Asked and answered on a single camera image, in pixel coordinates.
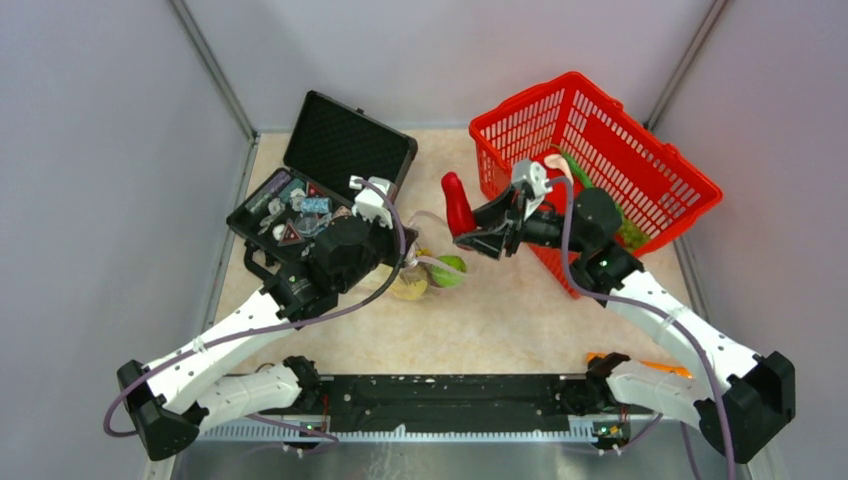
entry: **metal floor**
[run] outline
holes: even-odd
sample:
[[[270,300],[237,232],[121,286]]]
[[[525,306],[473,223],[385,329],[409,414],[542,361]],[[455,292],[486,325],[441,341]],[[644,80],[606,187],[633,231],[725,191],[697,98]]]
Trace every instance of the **metal floor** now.
[[[634,431],[644,421],[634,420]],[[704,479],[725,478],[724,457],[692,435]],[[550,443],[348,443],[299,459],[279,445],[256,441],[202,441],[184,452],[172,480],[514,480],[693,478],[676,421],[663,421],[620,457],[565,452]],[[737,468],[739,479],[748,469]]]

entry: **speckled surface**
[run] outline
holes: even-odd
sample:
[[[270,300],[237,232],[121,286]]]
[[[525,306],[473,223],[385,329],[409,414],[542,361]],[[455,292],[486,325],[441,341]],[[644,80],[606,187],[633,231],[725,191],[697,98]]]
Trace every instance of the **speckled surface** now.
[[[474,143],[466,130],[409,131],[419,153],[397,199],[406,221],[416,210],[444,217],[439,181],[457,172],[472,206],[481,205]],[[261,138],[248,193],[282,163],[287,134]],[[447,230],[424,219],[423,235],[435,254],[458,254]],[[259,280],[242,264],[243,242],[230,257],[216,321],[229,315],[255,291]],[[304,355],[322,373],[570,373],[585,370],[591,351],[626,353],[634,358],[676,362],[627,321],[589,299],[572,299],[522,247],[500,262],[461,252],[470,275],[465,283],[410,302],[384,295],[351,315],[307,327],[268,345],[243,362],[252,372],[263,362]],[[642,259],[666,289],[688,303],[686,287],[671,245]],[[364,298],[377,279],[363,281],[340,300]]]

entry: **green pepper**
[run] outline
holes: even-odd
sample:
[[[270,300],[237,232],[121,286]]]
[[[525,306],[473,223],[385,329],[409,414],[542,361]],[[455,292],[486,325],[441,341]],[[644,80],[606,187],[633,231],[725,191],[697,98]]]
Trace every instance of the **green pepper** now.
[[[577,164],[577,160],[575,160],[574,157],[569,155],[568,152],[559,145],[553,145],[553,147],[559,151],[559,154],[562,155],[562,158],[564,158],[568,163],[568,168],[571,169],[571,174],[574,175],[574,178],[577,179],[581,185],[583,185],[583,188],[595,187],[595,184],[592,183],[591,179],[589,179],[589,175],[586,174],[585,170],[580,168],[580,165]],[[637,227],[636,224],[629,218],[624,216],[624,210],[622,210],[621,205],[619,205],[618,202],[616,202],[615,208],[618,210],[618,214],[621,215],[621,227],[619,227],[618,232],[616,233],[618,233],[618,236],[621,237],[624,249],[633,253],[648,243],[651,240],[651,237]]]

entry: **red basket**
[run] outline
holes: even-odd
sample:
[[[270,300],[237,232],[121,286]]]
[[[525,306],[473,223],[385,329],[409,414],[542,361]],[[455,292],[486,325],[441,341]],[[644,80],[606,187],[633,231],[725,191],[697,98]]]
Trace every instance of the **red basket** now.
[[[624,214],[651,237],[633,252],[653,252],[680,236],[721,201],[721,190],[670,144],[660,143],[630,118],[621,102],[577,72],[531,87],[471,121],[480,188],[489,199],[509,184],[520,160],[541,160],[561,145],[592,183],[612,195]],[[548,176],[561,175],[548,171]],[[576,193],[581,185],[576,184]],[[547,200],[562,212],[565,187]],[[559,249],[530,247],[571,293]]]

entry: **white wall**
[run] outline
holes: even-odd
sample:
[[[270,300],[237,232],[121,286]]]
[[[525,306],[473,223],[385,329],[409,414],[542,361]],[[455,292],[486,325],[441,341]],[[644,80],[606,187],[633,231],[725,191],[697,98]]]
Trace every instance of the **white wall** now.
[[[724,189],[689,238],[712,320],[797,369],[793,478],[844,478],[848,2],[734,2],[662,121]]]
[[[462,126],[579,70],[647,120],[711,0],[188,0],[259,130],[315,88],[398,127]]]
[[[0,476],[136,479],[115,371],[198,325],[246,141],[165,0],[2,3]]]

